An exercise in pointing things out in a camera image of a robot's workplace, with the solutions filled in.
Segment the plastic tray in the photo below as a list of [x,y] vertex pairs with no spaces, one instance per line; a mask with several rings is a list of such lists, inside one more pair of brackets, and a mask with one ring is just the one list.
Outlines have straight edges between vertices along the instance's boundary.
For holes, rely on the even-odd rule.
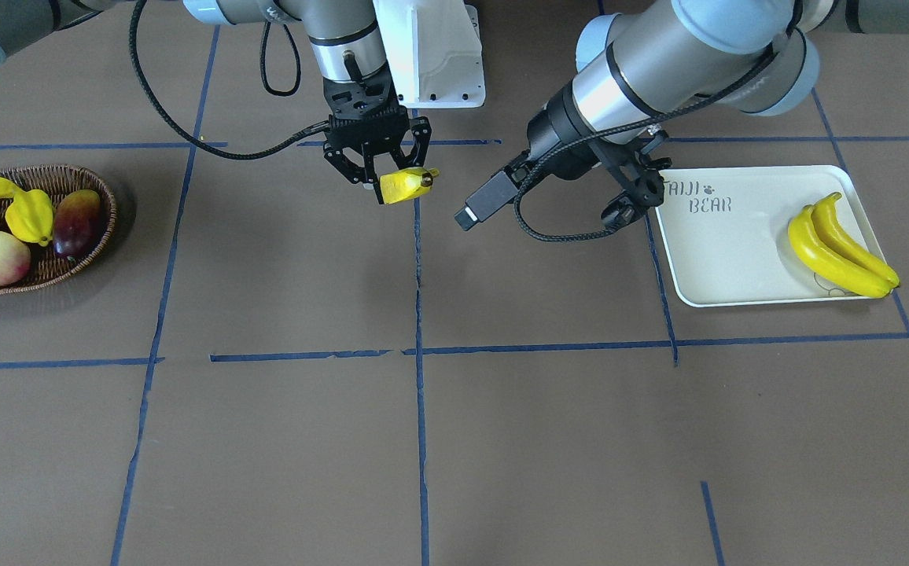
[[884,259],[849,175],[832,165],[670,169],[656,208],[675,291],[695,307],[863,300],[811,272],[786,226],[829,193],[853,239]]

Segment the robotic arm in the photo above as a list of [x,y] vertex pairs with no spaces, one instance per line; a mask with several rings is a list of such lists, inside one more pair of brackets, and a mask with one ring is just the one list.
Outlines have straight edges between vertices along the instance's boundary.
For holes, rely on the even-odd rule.
[[[87,21],[116,3],[0,0],[0,64],[42,37]],[[318,131],[326,134],[322,144],[326,160],[349,182],[374,189],[382,204],[408,194],[382,193],[374,167],[377,155],[390,155],[402,171],[418,171],[426,186],[432,182],[429,172],[421,169],[432,131],[429,120],[410,118],[399,103],[371,0],[184,0],[184,4],[199,21],[214,25],[300,22],[322,73],[329,105],[328,122],[318,125]],[[407,132],[412,132],[414,146],[404,153],[401,142]],[[360,156],[360,164],[347,158],[347,149]]]
[[[0,0],[0,62],[118,1]],[[400,104],[374,1],[182,3],[211,24],[300,22],[321,69],[329,121],[292,140],[325,132],[326,160],[350,182],[373,187],[380,203],[392,203],[401,198],[382,190],[374,157],[387,153],[399,168],[419,171],[428,186],[432,177],[422,165],[430,126],[426,118],[409,118]],[[650,157],[667,138],[657,124],[714,101],[754,116],[795,107],[817,80],[817,49],[806,34],[819,25],[909,33],[909,0],[656,0],[638,15],[594,19],[578,42],[577,76],[528,123],[529,148],[469,196],[455,219],[469,230],[513,203],[522,228],[539,239],[586,240],[616,232],[663,201],[659,171],[670,160]],[[414,147],[406,154],[400,143],[410,130]],[[644,131],[651,137],[638,137]],[[344,156],[345,149],[356,151],[361,163]],[[577,179],[599,164],[620,184],[619,196],[602,212],[601,233],[544,237],[527,226],[519,207],[528,190],[548,175]]]
[[[602,16],[577,46],[578,75],[528,123],[529,148],[491,176],[455,214],[472,229],[506,204],[522,229],[544,241],[608,236],[663,203],[649,154],[667,135],[648,126],[714,101],[754,116],[797,106],[818,78],[806,32],[824,25],[853,32],[909,33],[909,1],[656,0],[639,15]],[[602,212],[604,230],[565,237],[534,232],[521,197],[548,175],[577,179],[601,164],[620,184]]]

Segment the white bracket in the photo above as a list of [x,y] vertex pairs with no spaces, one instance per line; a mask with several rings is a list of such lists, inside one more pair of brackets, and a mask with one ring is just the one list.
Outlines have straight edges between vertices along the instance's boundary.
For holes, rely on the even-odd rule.
[[374,0],[374,10],[403,106],[483,106],[483,44],[475,7],[462,0]]

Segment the wicker basket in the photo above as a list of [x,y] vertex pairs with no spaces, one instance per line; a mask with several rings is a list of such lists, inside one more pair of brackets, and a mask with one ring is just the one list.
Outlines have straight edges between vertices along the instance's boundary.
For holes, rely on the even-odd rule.
[[[41,289],[73,277],[101,254],[102,249],[105,248],[112,233],[116,230],[116,195],[105,184],[105,180],[89,169],[74,165],[35,165],[0,169],[0,176],[13,180],[22,189],[45,190],[53,201],[54,207],[58,207],[63,197],[76,190],[94,190],[101,196],[102,214],[106,219],[105,232],[102,233],[101,240],[88,255],[77,263],[56,257],[51,244],[47,248],[30,244],[31,269],[28,275],[17,283],[0,287],[0,295]],[[4,212],[8,204],[11,204],[9,198],[0,198],[0,230],[5,232],[9,232],[4,220]]]

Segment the mango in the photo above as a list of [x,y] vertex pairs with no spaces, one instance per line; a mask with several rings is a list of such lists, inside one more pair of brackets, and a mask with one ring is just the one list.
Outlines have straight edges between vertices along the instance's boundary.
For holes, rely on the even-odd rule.
[[75,262],[91,252],[103,229],[101,197],[91,189],[76,190],[63,198],[53,219],[53,251]]

